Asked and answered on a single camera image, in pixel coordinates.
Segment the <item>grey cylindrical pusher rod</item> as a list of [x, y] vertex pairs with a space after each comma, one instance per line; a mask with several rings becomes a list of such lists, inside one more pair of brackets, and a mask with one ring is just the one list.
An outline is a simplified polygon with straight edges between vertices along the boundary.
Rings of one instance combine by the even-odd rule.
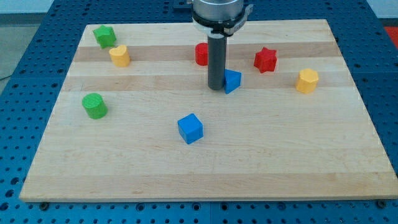
[[208, 87], [220, 90], [224, 87], [227, 38], [208, 37]]

